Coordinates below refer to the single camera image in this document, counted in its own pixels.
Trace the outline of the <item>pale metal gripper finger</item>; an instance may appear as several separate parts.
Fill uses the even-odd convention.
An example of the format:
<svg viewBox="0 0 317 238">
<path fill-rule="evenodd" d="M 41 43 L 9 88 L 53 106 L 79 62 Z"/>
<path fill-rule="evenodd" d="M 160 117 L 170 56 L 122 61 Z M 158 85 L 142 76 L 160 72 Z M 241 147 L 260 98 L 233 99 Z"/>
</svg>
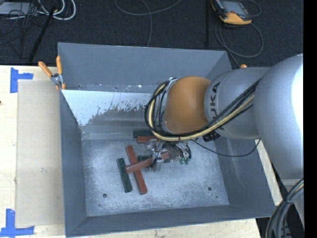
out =
<svg viewBox="0 0 317 238">
<path fill-rule="evenodd" d="M 158 172 L 161 170 L 162 165 L 164 163 L 164 159 L 163 158 L 155 158 L 153 160 L 153 163 L 150 165 L 150 170 L 153 172 Z"/>
<path fill-rule="evenodd" d="M 158 144 L 149 144 L 147 150 L 151 158 L 160 158 L 160 147 Z"/>
</svg>

